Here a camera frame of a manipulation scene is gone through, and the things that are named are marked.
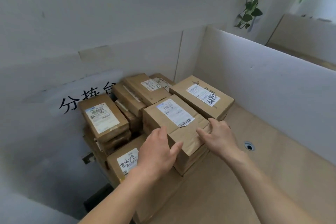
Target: person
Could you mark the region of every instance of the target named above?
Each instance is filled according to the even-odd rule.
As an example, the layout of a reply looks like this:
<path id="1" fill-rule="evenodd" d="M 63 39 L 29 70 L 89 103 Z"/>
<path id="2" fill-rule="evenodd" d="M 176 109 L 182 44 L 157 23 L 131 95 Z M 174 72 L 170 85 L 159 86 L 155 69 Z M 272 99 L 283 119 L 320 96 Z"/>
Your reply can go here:
<path id="1" fill-rule="evenodd" d="M 197 133 L 210 151 L 232 169 L 261 224 L 318 223 L 277 188 L 238 148 L 233 132 L 225 121 L 209 118 L 209 122 L 212 125 L 211 134 L 201 128 L 196 129 Z M 172 168 L 182 145 L 175 143 L 170 149 L 166 127 L 153 130 L 139 150 L 137 166 L 80 224 L 128 224 L 144 195 Z"/>

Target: wooden table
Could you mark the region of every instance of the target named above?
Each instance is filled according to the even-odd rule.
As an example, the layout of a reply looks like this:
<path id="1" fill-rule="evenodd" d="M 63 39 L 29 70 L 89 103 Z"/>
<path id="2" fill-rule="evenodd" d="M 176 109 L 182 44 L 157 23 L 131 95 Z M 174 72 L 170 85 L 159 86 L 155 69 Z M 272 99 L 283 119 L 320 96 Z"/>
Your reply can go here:
<path id="1" fill-rule="evenodd" d="M 313 217 L 336 223 L 336 167 L 238 105 L 227 123 L 239 147 Z M 256 150 L 248 151 L 250 141 Z M 259 223 L 229 167 L 208 154 L 150 224 Z"/>

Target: person's left hand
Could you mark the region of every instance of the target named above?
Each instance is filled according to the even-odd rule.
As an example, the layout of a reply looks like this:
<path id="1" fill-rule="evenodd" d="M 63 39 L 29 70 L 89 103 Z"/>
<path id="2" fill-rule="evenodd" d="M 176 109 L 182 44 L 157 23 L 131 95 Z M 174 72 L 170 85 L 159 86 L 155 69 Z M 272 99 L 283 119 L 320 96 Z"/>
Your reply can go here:
<path id="1" fill-rule="evenodd" d="M 147 137 L 138 154 L 137 167 L 155 180 L 165 175 L 172 167 L 183 142 L 168 145 L 167 128 L 157 128 Z"/>

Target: hand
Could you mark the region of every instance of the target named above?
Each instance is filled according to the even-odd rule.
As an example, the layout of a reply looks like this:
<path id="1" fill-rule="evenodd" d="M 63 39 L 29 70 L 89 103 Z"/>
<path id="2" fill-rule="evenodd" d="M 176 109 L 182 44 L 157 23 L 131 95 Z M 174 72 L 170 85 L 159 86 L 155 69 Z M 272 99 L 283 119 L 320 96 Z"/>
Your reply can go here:
<path id="1" fill-rule="evenodd" d="M 197 128 L 196 132 L 208 146 L 210 151 L 215 155 L 223 158 L 224 160 L 239 154 L 239 150 L 235 136 L 225 121 L 217 121 L 216 119 L 209 118 L 212 126 L 212 133 L 208 134 L 201 128 Z"/>
<path id="2" fill-rule="evenodd" d="M 167 128 L 165 126 L 157 128 L 152 131 L 141 146 L 137 167 L 157 180 L 173 167 L 182 146 L 183 142 L 178 142 L 169 149 Z"/>

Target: beige panel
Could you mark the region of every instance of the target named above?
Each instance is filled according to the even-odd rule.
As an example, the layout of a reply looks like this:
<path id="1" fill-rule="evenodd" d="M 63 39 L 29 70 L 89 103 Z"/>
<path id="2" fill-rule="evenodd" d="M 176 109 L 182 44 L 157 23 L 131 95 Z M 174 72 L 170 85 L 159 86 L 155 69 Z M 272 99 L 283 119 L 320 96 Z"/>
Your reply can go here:
<path id="1" fill-rule="evenodd" d="M 336 168 L 256 116 L 234 105 L 225 118 L 239 147 L 299 205 L 336 223 Z M 251 141 L 255 151 L 244 148 Z M 229 167 L 208 154 L 150 224 L 259 223 Z"/>

